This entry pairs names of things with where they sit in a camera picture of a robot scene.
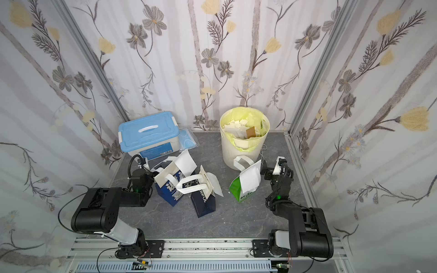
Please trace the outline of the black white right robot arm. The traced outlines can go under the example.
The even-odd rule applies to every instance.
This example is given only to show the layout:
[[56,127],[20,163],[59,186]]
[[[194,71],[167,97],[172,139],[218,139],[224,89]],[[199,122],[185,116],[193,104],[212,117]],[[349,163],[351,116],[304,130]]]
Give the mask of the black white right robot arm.
[[275,171],[264,167],[261,175],[270,182],[272,193],[266,198],[266,208],[288,221],[288,230],[273,229],[266,240],[252,241],[252,255],[267,257],[309,257],[318,262],[333,257],[331,232],[323,210],[299,205],[289,198],[293,171],[286,165]]

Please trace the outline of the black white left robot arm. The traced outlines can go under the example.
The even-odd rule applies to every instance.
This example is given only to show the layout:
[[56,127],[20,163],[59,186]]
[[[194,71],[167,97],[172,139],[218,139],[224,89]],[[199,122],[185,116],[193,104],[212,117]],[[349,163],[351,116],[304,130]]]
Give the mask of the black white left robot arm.
[[146,158],[132,156],[127,168],[127,187],[88,188],[75,210],[70,227],[58,215],[59,224],[76,234],[94,234],[117,242],[118,259],[161,258],[164,240],[147,240],[143,230],[119,218],[120,208],[145,207],[152,196],[154,178],[161,172],[150,168]]

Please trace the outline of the green white paper bag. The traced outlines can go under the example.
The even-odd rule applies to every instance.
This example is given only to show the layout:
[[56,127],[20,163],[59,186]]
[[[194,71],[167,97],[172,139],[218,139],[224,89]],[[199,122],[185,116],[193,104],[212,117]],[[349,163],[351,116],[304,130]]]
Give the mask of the green white paper bag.
[[231,194],[238,202],[243,202],[252,195],[261,182],[261,160],[254,162],[249,157],[237,156],[233,165],[240,171],[229,187]]

